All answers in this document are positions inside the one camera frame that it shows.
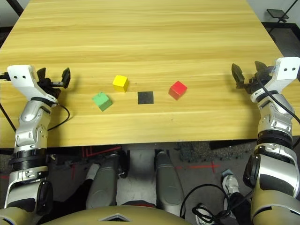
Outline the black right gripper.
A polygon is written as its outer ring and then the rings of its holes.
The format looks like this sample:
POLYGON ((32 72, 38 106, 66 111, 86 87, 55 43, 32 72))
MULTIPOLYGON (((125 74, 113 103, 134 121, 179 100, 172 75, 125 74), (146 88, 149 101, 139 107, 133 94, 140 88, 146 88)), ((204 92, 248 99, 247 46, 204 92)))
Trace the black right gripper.
POLYGON ((266 84, 271 80, 270 68, 268 66, 260 61, 255 61, 255 68, 255 76, 250 78, 248 83, 244 83, 245 78, 241 68, 234 63, 232 64, 232 75, 237 89, 245 89, 247 93, 254 93, 261 88, 258 78, 260 78, 262 84, 266 84))

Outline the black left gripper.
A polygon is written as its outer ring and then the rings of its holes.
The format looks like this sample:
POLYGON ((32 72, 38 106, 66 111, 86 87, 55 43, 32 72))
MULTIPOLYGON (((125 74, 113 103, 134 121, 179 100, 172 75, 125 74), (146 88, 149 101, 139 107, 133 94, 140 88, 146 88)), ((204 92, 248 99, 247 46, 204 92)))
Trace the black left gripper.
POLYGON ((45 78, 46 68, 43 67, 37 71, 39 82, 38 86, 44 90, 47 94, 59 98, 61 93, 60 87, 67 88, 71 80, 71 72, 69 68, 66 68, 62 73, 61 82, 52 82, 50 78, 45 78))

